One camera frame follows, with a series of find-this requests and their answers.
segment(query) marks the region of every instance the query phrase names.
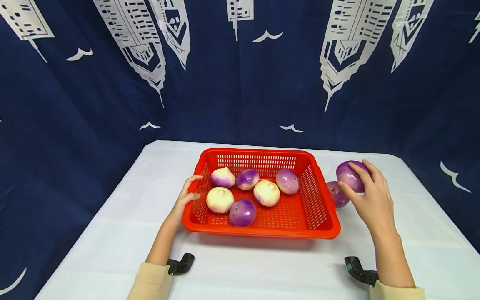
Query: red onion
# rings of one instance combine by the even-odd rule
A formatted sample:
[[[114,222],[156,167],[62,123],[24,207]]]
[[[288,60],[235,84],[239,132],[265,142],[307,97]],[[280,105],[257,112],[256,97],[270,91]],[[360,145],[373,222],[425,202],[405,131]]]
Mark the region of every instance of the red onion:
[[[215,186],[229,189],[235,185],[235,175],[233,175],[227,167],[213,171],[210,175],[210,179]]]
[[[247,191],[253,189],[255,184],[258,183],[258,180],[260,180],[258,171],[254,169],[248,169],[237,175],[235,182],[241,190]]]
[[[250,226],[255,220],[257,209],[248,199],[236,201],[230,208],[230,224],[233,226]]]
[[[340,208],[344,207],[350,202],[350,199],[345,195],[342,191],[340,186],[338,185],[338,181],[330,181],[327,182],[327,187],[330,191],[330,195],[332,196],[333,202],[335,203],[335,207]]]
[[[293,195],[298,192],[300,182],[292,170],[282,169],[275,176],[278,188],[285,194]]]
[[[363,163],[356,160],[348,160],[341,163],[336,168],[336,178],[338,181],[343,181],[344,183],[348,184],[355,192],[364,192],[365,186],[363,185],[360,176],[348,165],[350,162],[367,171],[370,176],[372,175],[372,173]]]

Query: red plastic basket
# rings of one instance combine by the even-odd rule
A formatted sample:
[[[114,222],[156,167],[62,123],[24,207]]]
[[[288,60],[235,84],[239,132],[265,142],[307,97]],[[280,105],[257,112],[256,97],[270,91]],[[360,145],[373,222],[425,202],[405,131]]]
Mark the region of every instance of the red plastic basket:
[[[206,195],[213,188],[210,174],[223,167],[228,167],[235,176],[253,168],[260,173],[260,180],[273,182],[280,169],[291,169],[300,179],[300,190],[295,195],[282,192],[277,205],[264,207],[255,200],[253,191],[234,186],[230,190],[235,200],[252,200],[257,216],[249,227],[232,226],[228,213],[215,214],[206,205]],[[315,158],[308,152],[212,148],[200,155],[195,174],[204,178],[190,186],[190,192],[201,196],[188,203],[183,212],[183,224],[190,231],[304,239],[334,239],[340,233],[340,222],[325,179]]]

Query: black clamp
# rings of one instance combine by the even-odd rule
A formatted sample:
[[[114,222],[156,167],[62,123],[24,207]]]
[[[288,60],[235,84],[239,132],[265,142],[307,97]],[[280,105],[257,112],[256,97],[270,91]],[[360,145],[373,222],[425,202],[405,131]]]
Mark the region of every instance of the black clamp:
[[[375,286],[375,282],[378,280],[377,271],[364,270],[361,266],[360,259],[357,256],[345,257],[345,264],[347,265],[347,270],[350,276],[361,283],[366,283],[372,287]]]
[[[188,252],[185,252],[181,261],[169,259],[167,263],[170,266],[170,269],[168,270],[168,274],[180,275],[180,274],[187,273],[188,271],[190,271],[190,268],[192,267],[194,260],[195,260],[195,256]]]

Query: onion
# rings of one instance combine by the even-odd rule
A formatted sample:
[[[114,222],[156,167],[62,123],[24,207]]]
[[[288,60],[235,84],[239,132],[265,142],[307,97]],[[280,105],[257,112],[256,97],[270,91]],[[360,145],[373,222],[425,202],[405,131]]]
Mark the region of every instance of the onion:
[[[348,160],[341,163],[336,168],[336,178],[338,181],[343,181],[348,184],[355,192],[364,192],[365,187],[363,186],[363,182],[361,181],[360,176],[348,165],[350,162],[367,171],[370,176],[372,175],[363,163],[356,160]]]
[[[327,182],[327,187],[330,191],[330,195],[332,196],[333,202],[335,203],[335,207],[340,208],[344,207],[350,202],[350,199],[345,195],[342,191],[340,186],[338,185],[338,181],[330,181]]]
[[[280,200],[280,190],[273,182],[262,180],[253,189],[255,199],[263,205],[272,207]]]
[[[230,209],[230,224],[233,226],[250,226],[255,220],[257,209],[252,201],[240,199]]]
[[[278,188],[285,194],[293,195],[299,191],[300,182],[292,170],[282,169],[275,176]]]
[[[239,189],[247,191],[253,189],[259,179],[260,175],[258,175],[257,170],[248,169],[237,175],[236,183]]]
[[[210,179],[215,186],[231,188],[235,185],[235,175],[227,167],[213,171]]]
[[[232,192],[224,187],[212,188],[207,194],[207,206],[217,214],[229,211],[234,202]]]

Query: blue curtain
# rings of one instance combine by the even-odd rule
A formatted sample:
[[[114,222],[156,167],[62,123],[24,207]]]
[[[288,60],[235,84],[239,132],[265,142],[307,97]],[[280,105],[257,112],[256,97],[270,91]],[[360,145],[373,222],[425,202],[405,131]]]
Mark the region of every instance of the blue curtain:
[[[0,296],[33,299],[157,139],[396,155],[480,250],[479,10],[0,0]]]

